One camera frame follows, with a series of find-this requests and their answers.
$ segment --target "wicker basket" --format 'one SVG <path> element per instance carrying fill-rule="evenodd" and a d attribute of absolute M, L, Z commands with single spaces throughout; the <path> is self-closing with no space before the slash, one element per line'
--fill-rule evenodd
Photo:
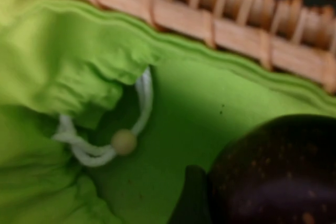
<path fill-rule="evenodd" d="M 163 31 L 204 40 L 336 92 L 336 23 L 331 6 L 302 0 L 88 0 Z"/>

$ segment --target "drawstring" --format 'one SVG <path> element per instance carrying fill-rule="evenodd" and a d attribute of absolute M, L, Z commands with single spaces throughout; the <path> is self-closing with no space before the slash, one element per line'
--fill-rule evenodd
<path fill-rule="evenodd" d="M 136 147 L 137 136 L 145 128 L 153 104 L 153 87 L 150 69 L 147 68 L 144 74 L 135 83 L 140 105 L 140 117 L 133 128 L 129 130 L 119 130 L 112 137 L 110 145 L 98 147 L 85 141 L 77 135 L 76 128 L 71 117 L 60 115 L 59 126 L 52 139 L 71 145 L 71 150 L 77 160 L 89 167 L 105 165 L 119 155 L 127 155 Z"/>

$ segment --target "green fabric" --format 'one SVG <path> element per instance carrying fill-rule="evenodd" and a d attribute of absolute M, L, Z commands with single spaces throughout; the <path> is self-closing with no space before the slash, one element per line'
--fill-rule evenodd
<path fill-rule="evenodd" d="M 120 223 L 109 207 L 126 223 L 165 223 L 185 164 L 209 167 L 227 141 L 280 114 L 336 116 L 313 83 L 77 0 L 0 0 L 0 56 L 0 223 Z M 50 136 L 65 113 L 108 142 L 136 102 L 104 113 L 148 64 L 156 99 L 139 150 L 91 173 L 108 206 Z"/>

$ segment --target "bead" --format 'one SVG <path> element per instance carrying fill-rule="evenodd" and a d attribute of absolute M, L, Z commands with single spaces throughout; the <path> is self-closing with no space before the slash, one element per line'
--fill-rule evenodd
<path fill-rule="evenodd" d="M 119 130 L 112 137 L 111 144 L 116 153 L 121 156 L 131 154 L 136 148 L 137 137 L 130 130 Z"/>

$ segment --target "white drawstring cord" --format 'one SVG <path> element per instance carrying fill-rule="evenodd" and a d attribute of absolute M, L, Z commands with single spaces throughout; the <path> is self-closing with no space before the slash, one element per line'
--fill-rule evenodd
<path fill-rule="evenodd" d="M 137 80 L 135 88 L 139 97 L 141 113 L 138 121 L 131 129 L 131 132 L 134 136 L 138 136 L 145 128 L 153 106 L 152 76 L 149 68 L 147 68 L 144 74 Z M 57 133 L 52 136 L 52 138 L 70 144 L 71 150 L 78 161 L 89 167 L 105 165 L 118 154 L 118 150 L 115 150 L 112 145 L 102 147 L 94 146 L 77 135 L 72 119 L 67 115 L 61 115 L 59 117 L 59 127 Z"/>

